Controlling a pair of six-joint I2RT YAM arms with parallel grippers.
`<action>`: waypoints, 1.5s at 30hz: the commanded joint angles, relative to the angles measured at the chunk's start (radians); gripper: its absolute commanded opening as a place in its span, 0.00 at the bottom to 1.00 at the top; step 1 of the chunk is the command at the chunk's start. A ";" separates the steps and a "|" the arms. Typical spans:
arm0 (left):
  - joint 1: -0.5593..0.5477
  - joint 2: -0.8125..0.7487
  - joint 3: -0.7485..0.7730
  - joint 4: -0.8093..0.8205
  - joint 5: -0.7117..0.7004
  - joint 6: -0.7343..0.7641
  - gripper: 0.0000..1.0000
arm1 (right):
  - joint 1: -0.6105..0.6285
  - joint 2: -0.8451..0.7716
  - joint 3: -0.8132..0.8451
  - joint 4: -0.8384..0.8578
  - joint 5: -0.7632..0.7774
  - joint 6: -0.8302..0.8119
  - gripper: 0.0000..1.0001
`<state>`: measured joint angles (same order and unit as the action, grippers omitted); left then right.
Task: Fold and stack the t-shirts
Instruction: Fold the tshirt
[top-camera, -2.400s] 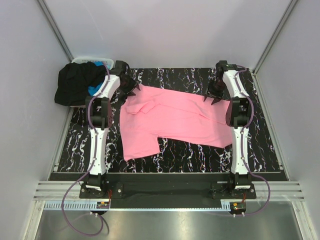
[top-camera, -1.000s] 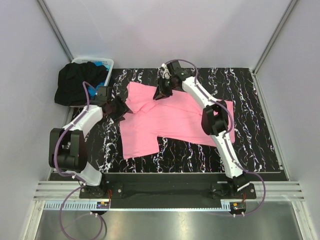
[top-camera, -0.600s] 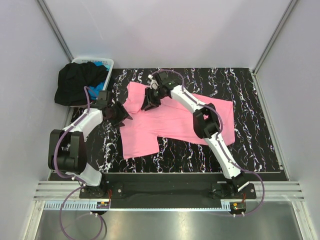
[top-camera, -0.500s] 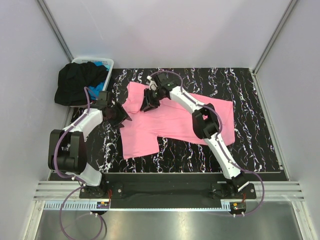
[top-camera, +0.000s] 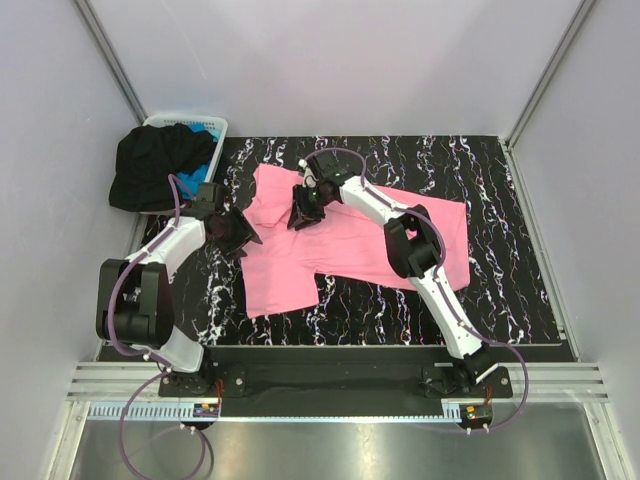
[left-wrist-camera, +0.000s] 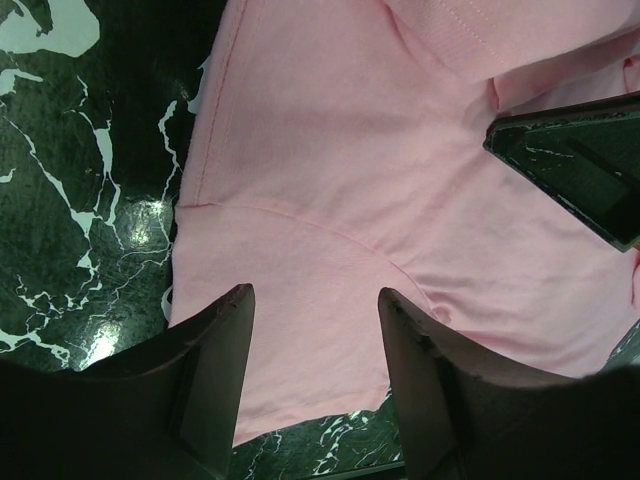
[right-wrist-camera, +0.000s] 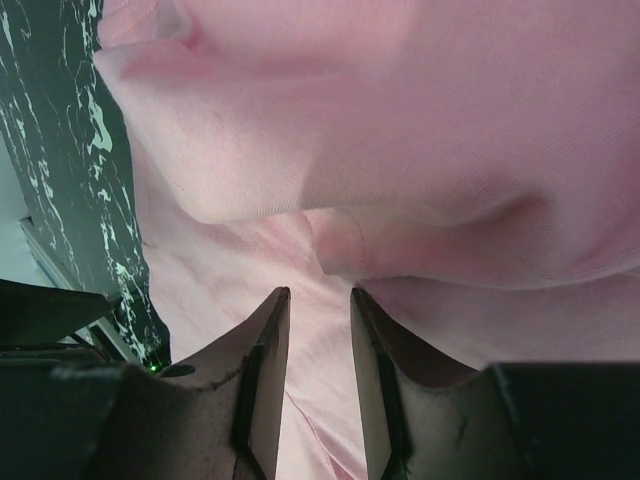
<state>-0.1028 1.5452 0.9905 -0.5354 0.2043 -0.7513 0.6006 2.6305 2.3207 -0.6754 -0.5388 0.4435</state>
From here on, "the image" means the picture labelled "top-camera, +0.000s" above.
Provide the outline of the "pink t shirt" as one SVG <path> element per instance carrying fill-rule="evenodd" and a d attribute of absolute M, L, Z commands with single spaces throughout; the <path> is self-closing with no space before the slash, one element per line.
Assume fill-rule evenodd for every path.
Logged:
<path fill-rule="evenodd" d="M 290 230 L 292 193 L 300 176 L 263 164 L 256 169 L 254 180 L 255 195 L 244 215 L 260 241 L 247 244 L 241 260 L 248 316 L 317 305 L 318 274 L 411 289 L 387 260 L 382 228 L 357 210 L 335 202 L 326 208 L 319 224 Z"/>

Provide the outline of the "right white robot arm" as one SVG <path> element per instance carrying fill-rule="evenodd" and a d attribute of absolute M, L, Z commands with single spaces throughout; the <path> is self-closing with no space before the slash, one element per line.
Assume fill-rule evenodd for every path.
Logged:
<path fill-rule="evenodd" d="M 476 396 L 486 389 L 497 363 L 488 341 L 478 333 L 458 301 L 444 269 L 444 239 L 428 210 L 392 199 L 366 179 L 366 166 L 340 160 L 345 148 L 324 148 L 298 161 L 302 184 L 293 188 L 287 224 L 296 231 L 325 218 L 335 202 L 351 207 L 380 226 L 386 256 L 394 273 L 413 285 L 439 327 L 452 361 L 445 374 L 446 394 Z"/>

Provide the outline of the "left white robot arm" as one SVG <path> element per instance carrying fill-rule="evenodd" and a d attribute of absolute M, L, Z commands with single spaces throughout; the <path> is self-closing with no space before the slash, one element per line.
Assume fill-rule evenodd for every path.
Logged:
<path fill-rule="evenodd" d="M 175 216 L 148 244 L 100 268 L 96 333 L 125 357 L 153 360 L 196 396 L 215 386 L 210 355 L 175 325 L 170 280 L 196 251 L 212 244 L 231 259 L 261 242 L 226 187 L 202 183 L 195 198 L 178 205 Z"/>

